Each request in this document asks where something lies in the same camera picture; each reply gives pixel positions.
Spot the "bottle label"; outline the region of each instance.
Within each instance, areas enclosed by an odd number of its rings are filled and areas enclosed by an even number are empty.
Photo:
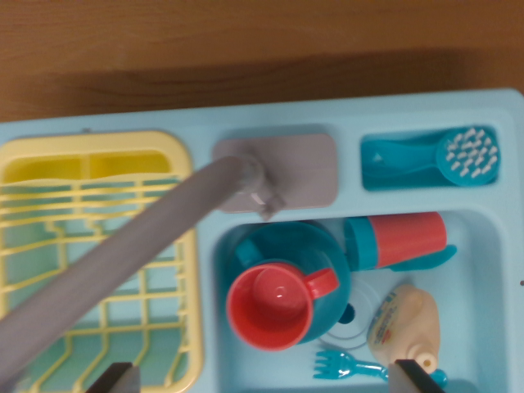
[[[374,345],[386,344],[393,337],[398,309],[398,296],[391,292],[378,309],[369,328],[369,337],[373,338]]]

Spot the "wooden table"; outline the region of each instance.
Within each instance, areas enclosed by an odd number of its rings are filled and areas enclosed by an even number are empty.
[[[0,5],[0,121],[498,87],[522,0]]]

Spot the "gray plastic tab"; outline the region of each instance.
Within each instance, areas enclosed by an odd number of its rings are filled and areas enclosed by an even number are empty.
[[[284,201],[283,210],[326,207],[337,198],[338,172],[335,141],[325,134],[271,138],[226,139],[218,142],[213,159],[253,156]],[[257,211],[252,198],[236,194],[220,206],[226,213]]]

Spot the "yellow dish rack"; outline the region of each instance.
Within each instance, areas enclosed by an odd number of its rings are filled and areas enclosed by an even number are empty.
[[[184,146],[156,131],[2,146],[0,317],[191,172]],[[143,392],[182,392],[201,371],[202,351],[191,230],[42,353],[21,387],[81,392],[111,363],[130,361],[140,367]]]

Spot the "toy soap bottle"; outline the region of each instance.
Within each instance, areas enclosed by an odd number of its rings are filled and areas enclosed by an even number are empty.
[[[397,359],[414,359],[426,373],[433,373],[440,347],[439,314],[433,296],[412,285],[397,287],[371,322],[368,345],[386,367]]]

